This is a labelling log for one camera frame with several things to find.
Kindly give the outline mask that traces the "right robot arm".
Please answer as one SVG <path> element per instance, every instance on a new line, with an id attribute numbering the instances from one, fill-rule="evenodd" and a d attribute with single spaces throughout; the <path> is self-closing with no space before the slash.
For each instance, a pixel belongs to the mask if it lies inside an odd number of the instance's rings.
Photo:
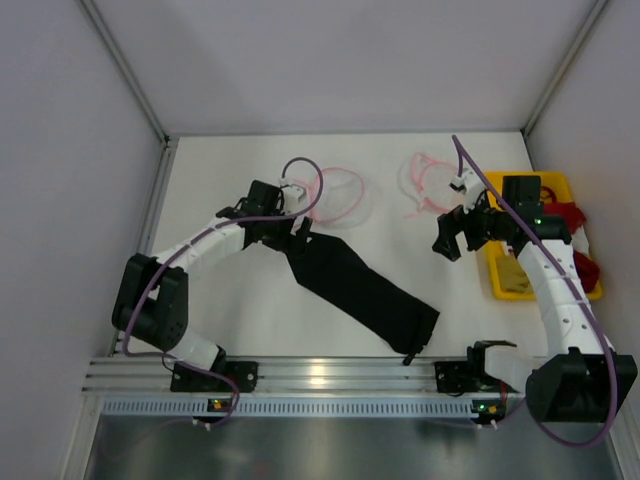
<path id="1" fill-rule="evenodd" d="M 523 393 L 539 422 L 605 422 L 626 398 L 637 366 L 632 356 L 616 354 L 589 322 L 591 306 L 574 262 L 569 228 L 543 203 L 540 178 L 504 177 L 507 210 L 491 205 L 486 185 L 470 170 L 454 177 L 450 186 L 463 202 L 439 217 L 434 252 L 458 260 L 458 234 L 470 251 L 490 241 L 506 244 L 526 274 L 546 333 L 546 360 L 536 360 L 507 341 L 478 341 L 468 349 L 474 369 Z"/>

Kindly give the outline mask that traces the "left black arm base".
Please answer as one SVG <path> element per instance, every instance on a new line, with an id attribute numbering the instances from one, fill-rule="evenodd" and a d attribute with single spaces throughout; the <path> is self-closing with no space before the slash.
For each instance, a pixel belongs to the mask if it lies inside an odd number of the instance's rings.
<path id="1" fill-rule="evenodd" d="M 177 362 L 172 367 L 170 391 L 177 393 L 251 393 L 258 380 L 259 363 L 255 361 L 224 360 L 214 373 L 187 367 Z"/>

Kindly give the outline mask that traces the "black bra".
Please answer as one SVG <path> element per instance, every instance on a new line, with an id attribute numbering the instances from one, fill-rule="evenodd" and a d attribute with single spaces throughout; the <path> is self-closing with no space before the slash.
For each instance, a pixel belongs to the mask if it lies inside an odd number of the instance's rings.
<path id="1" fill-rule="evenodd" d="M 343 239 L 313 232 L 287 260 L 299 285 L 376 334 L 405 366 L 429 343 L 440 312 L 369 267 Z"/>

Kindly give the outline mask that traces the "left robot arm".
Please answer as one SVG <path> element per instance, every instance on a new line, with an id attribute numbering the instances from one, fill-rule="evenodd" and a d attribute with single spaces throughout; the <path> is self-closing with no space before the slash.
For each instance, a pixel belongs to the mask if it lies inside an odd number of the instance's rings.
<path id="1" fill-rule="evenodd" d="M 255 180 L 247 195 L 218 211 L 192 237 L 156 255 L 133 255 L 112 325 L 178 361 L 215 370 L 224 352 L 189 326 L 189 283 L 255 243 L 282 253 L 302 252 L 312 225 L 304 215 L 306 201 L 306 189 L 291 180 L 282 178 L 278 185 Z"/>

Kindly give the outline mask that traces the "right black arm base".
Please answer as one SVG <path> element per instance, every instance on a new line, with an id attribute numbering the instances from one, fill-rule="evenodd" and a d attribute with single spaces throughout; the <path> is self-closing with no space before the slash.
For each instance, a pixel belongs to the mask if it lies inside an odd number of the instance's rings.
<path id="1" fill-rule="evenodd" d="M 471 393 L 521 395 L 502 380 L 480 373 L 467 360 L 440 360 L 434 363 L 437 391 L 450 396 Z"/>

